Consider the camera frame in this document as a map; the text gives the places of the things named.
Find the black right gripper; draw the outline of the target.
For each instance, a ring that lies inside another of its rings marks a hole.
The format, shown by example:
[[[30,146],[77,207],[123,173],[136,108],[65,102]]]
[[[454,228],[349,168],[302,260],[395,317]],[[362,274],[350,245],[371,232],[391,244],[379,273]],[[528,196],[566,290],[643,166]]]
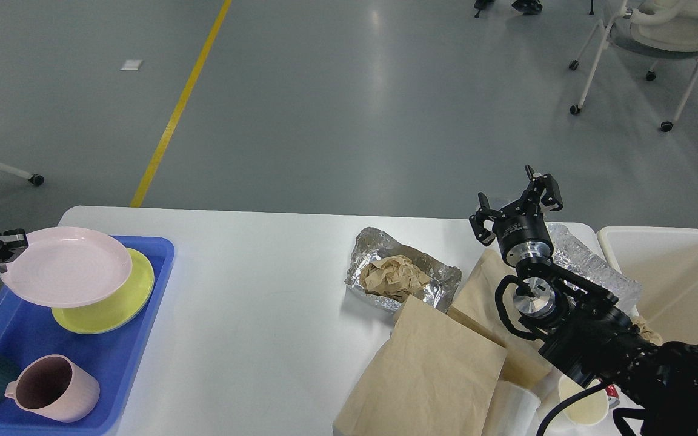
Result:
[[[543,215],[562,210],[564,202],[552,174],[537,172],[531,165],[524,169],[529,183],[522,193],[522,204],[495,210],[488,197],[479,193],[476,212],[469,216],[469,223],[474,237],[483,246],[497,240],[507,265],[532,269],[534,264],[552,263],[554,246]]]

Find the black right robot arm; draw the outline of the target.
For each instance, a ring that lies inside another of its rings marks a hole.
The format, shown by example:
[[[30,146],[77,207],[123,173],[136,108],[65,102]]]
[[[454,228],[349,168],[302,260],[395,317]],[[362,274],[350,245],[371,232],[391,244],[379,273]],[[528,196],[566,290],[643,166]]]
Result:
[[[615,294],[555,263],[545,213],[564,206],[559,184],[532,166],[525,171],[529,183],[518,200],[496,210],[479,193],[469,223],[482,245],[498,243],[515,270],[494,292],[499,320],[520,339],[541,340],[540,355],[582,387],[543,417],[537,434],[568,406],[615,385],[637,403],[613,409],[620,434],[633,434],[628,419],[635,419],[642,435],[698,435],[698,345],[643,339]]]

